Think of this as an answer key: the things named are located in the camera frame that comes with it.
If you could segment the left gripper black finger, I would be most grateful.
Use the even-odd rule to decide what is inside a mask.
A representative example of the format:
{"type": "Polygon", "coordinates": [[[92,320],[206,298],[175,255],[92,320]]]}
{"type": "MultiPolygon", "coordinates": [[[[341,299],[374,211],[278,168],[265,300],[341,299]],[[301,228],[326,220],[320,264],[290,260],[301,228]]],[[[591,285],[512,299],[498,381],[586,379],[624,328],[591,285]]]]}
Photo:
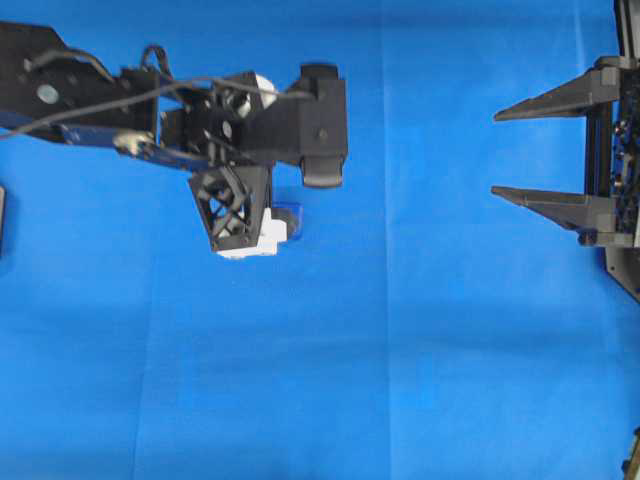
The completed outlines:
{"type": "Polygon", "coordinates": [[[269,170],[228,166],[194,173],[189,187],[213,251],[258,245],[267,203],[269,170]]]}

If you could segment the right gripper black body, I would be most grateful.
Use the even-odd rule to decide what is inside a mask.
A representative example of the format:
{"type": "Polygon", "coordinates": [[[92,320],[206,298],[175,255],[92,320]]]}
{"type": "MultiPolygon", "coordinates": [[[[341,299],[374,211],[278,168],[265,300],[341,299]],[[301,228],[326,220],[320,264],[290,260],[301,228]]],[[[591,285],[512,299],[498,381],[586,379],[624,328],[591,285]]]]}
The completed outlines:
{"type": "Polygon", "coordinates": [[[588,71],[585,192],[606,207],[610,245],[639,246],[639,61],[598,59],[588,71]]]}

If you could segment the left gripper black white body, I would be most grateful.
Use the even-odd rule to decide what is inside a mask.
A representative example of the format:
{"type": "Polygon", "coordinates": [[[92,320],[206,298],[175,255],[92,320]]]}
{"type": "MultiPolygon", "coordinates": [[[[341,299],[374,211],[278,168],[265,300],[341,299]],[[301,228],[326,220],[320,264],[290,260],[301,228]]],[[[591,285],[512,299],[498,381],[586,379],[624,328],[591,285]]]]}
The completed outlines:
{"type": "Polygon", "coordinates": [[[220,84],[205,90],[196,88],[181,93],[182,106],[161,114],[159,143],[163,150],[194,173],[219,166],[262,166],[269,170],[267,203],[258,245],[230,251],[213,251],[226,259],[274,256],[287,241],[287,227],[271,216],[273,204],[273,167],[254,161],[238,146],[243,122],[252,114],[268,108],[277,90],[266,78],[244,72],[228,80],[238,89],[220,84]]]}

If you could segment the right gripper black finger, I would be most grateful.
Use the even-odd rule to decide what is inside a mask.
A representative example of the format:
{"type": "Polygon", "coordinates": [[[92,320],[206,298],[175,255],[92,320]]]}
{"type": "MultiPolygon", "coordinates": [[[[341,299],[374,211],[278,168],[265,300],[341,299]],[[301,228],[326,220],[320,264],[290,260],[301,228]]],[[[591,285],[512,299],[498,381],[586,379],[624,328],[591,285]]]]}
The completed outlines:
{"type": "Polygon", "coordinates": [[[492,186],[491,193],[578,234],[583,246],[609,245],[618,234],[610,197],[492,186]]]}
{"type": "Polygon", "coordinates": [[[592,68],[583,75],[537,97],[497,112],[497,122],[551,117],[585,116],[593,108],[620,98],[620,70],[592,68]]]}

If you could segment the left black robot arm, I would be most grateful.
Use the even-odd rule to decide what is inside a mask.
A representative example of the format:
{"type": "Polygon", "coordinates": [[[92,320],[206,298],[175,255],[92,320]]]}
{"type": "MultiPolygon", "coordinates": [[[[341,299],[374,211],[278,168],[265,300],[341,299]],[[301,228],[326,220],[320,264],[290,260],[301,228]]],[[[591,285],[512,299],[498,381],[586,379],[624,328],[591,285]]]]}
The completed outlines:
{"type": "Polygon", "coordinates": [[[273,201],[273,163],[241,143],[243,127],[292,100],[253,72],[179,81],[156,44],[138,66],[113,74],[51,27],[1,26],[7,135],[111,148],[188,172],[209,244],[228,259],[274,255],[298,229],[297,215],[273,201]]]}

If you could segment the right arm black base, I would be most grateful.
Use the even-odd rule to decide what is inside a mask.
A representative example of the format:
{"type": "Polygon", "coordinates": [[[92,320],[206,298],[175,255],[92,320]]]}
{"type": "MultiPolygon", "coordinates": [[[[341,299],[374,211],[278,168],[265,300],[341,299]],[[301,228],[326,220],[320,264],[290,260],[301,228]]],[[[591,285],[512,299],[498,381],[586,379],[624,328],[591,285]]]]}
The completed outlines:
{"type": "Polygon", "coordinates": [[[605,267],[607,273],[631,295],[636,302],[639,302],[639,249],[607,247],[605,249],[605,267]]]}

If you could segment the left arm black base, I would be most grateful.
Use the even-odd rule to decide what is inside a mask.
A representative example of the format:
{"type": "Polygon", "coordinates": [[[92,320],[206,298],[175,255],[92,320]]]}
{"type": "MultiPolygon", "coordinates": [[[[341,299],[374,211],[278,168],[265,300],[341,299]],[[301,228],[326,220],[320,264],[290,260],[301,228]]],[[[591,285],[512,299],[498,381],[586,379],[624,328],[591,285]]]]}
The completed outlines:
{"type": "Polygon", "coordinates": [[[4,186],[0,186],[0,252],[2,256],[2,247],[4,241],[4,223],[7,206],[7,191],[4,186]]]}

